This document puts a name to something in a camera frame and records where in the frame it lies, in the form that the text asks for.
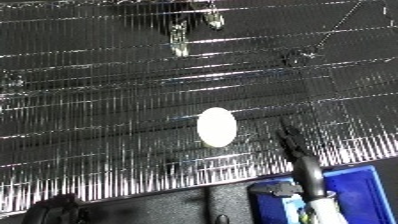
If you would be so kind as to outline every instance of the black clamp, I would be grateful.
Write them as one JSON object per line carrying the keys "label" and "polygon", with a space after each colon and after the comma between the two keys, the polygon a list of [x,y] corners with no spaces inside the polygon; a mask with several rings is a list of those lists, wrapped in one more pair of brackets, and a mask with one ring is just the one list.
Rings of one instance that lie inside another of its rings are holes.
{"label": "black clamp", "polygon": [[290,198],[294,194],[302,194],[303,188],[300,185],[286,181],[273,185],[255,185],[250,188],[250,192],[253,194],[272,194],[278,198]]}
{"label": "black clamp", "polygon": [[22,224],[89,224],[88,212],[73,194],[58,195],[32,205]]}
{"label": "black clamp", "polygon": [[277,131],[277,137],[286,159],[293,164],[292,177],[297,184],[255,185],[249,191],[286,197],[299,193],[305,202],[325,198],[327,195],[321,166],[316,156],[306,147],[304,136],[299,129],[286,124],[284,119],[281,119],[281,126],[282,129]]}

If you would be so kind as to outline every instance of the dark table surface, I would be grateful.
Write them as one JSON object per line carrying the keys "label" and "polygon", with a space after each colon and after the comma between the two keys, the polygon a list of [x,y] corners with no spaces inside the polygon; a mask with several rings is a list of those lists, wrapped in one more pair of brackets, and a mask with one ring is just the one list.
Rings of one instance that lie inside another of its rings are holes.
{"label": "dark table surface", "polygon": [[[398,216],[398,159],[369,163],[379,173],[394,216]],[[226,184],[139,198],[103,202],[88,206],[92,224],[210,224],[220,214],[231,224],[256,223],[250,209],[247,186],[252,182]],[[0,220],[20,224],[22,215]]]}

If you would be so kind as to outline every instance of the blue box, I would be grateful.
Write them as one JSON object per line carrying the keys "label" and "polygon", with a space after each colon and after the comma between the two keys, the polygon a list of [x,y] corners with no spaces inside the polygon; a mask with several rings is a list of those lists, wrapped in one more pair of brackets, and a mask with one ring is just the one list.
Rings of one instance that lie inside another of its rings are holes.
{"label": "blue box", "polygon": [[[324,173],[326,189],[337,193],[337,201],[349,224],[395,224],[379,176],[373,166],[362,166]],[[258,185],[292,181],[282,177],[265,180]],[[256,195],[262,224],[300,224],[298,209],[304,202],[298,195],[276,198]]]}

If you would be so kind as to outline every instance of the ping pong ball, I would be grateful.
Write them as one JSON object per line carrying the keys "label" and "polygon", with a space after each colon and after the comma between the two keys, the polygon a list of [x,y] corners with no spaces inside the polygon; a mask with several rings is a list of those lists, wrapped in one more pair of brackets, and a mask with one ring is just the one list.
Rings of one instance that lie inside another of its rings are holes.
{"label": "ping pong ball", "polygon": [[225,147],[236,137],[237,124],[231,112],[213,107],[199,115],[197,131],[202,141],[210,147]]}

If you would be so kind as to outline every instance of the reflective surface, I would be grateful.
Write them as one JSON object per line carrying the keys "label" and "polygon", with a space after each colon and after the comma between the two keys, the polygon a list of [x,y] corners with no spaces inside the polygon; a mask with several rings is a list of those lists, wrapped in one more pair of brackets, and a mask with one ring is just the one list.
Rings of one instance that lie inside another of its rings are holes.
{"label": "reflective surface", "polygon": [[[1,213],[58,193],[94,201],[288,172],[279,116],[325,166],[397,156],[384,1],[216,1],[222,31],[181,4],[0,3]],[[167,32],[180,10],[184,58]],[[211,107],[238,121],[228,147],[196,133]]]}

